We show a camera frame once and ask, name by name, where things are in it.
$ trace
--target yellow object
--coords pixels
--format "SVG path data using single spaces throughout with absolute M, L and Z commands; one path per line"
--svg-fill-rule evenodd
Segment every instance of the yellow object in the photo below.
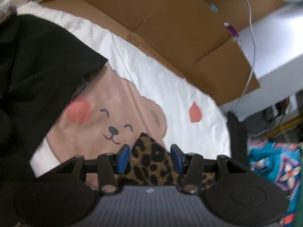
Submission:
M 300 123 L 303 123 L 303 115 L 300 115 L 290 121 L 285 122 L 283 125 L 278 126 L 277 128 L 273 129 L 271 132 L 264 135 L 262 138 L 266 139 L 266 138 L 274 137 L 284 131 L 287 131 L 287 130 L 297 126 Z

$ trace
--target red circle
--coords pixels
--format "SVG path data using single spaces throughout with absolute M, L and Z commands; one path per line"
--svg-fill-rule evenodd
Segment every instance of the red circle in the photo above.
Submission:
M 88 100 L 77 97 L 65 110 L 70 122 L 81 125 L 91 117 L 91 105 Z

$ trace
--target leopard print fabric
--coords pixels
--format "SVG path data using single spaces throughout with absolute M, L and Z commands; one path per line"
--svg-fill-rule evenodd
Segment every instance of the leopard print fabric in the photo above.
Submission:
M 170 153 L 142 133 L 131 150 L 130 161 L 125 173 L 119 178 L 119 186 L 174 184 L 180 187 L 183 181 L 184 175 L 174 170 Z M 201 189 L 208 189 L 214 182 L 214 173 L 204 173 Z

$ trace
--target cartoon bear face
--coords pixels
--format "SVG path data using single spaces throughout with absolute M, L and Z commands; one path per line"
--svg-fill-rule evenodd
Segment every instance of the cartoon bear face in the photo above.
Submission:
M 124 144 L 133 146 L 142 132 L 163 145 L 166 128 L 161 107 L 107 63 L 62 112 L 47 141 L 59 162 L 78 154 L 95 159 L 116 153 Z

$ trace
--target gray ribbed surface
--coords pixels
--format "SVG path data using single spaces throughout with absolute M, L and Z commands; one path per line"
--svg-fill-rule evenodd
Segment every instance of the gray ribbed surface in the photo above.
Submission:
M 103 197 L 89 217 L 72 225 L 103 226 L 235 227 L 210 213 L 197 196 L 181 194 L 175 186 L 126 186 L 118 195 Z

